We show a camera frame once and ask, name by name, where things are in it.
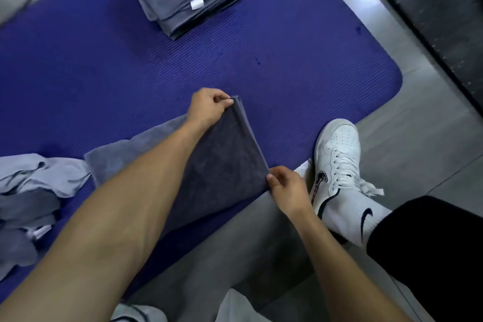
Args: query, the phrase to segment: towel label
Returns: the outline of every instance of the towel label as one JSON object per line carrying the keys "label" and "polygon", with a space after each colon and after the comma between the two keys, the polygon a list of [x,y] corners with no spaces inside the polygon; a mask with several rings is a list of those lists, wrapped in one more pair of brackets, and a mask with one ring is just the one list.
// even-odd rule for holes
{"label": "towel label", "polygon": [[205,2],[204,0],[192,0],[191,1],[191,9],[196,10],[204,7]]}

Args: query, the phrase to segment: exercise mat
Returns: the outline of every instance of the exercise mat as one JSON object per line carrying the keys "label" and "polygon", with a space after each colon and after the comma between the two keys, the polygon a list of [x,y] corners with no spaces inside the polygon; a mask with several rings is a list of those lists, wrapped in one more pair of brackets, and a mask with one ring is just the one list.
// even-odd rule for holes
{"label": "exercise mat", "polygon": [[[267,164],[292,169],[328,121],[359,121],[402,83],[342,0],[242,0],[174,42],[138,0],[40,0],[0,29],[0,76],[2,156],[82,158],[184,114],[206,86],[243,97]],[[64,202],[40,255],[93,189]],[[249,202],[168,234],[128,294]],[[0,284],[0,301],[30,270]]]}

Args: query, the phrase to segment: black pants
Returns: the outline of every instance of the black pants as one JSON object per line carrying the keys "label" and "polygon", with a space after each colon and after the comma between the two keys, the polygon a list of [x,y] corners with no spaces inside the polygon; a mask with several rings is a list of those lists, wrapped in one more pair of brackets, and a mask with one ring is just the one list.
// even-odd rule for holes
{"label": "black pants", "polygon": [[367,253],[436,322],[482,319],[483,218],[423,196],[384,218]]}

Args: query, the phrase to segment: white shoelace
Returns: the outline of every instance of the white shoelace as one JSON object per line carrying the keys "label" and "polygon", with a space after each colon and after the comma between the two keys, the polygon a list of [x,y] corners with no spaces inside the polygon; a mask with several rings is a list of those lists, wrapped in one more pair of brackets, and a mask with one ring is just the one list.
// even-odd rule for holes
{"label": "white shoelace", "polygon": [[334,173],[332,173],[335,186],[349,187],[362,192],[365,196],[384,195],[383,189],[376,188],[372,183],[359,177],[355,161],[340,148],[334,148]]}

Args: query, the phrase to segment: left arm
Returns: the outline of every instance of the left arm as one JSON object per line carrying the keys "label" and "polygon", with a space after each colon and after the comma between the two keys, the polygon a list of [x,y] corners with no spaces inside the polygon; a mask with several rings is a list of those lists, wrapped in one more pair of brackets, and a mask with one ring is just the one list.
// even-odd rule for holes
{"label": "left arm", "polygon": [[108,321],[159,239],[191,152],[232,104],[220,90],[195,93],[179,130],[81,205],[39,265],[0,305],[0,320]]}

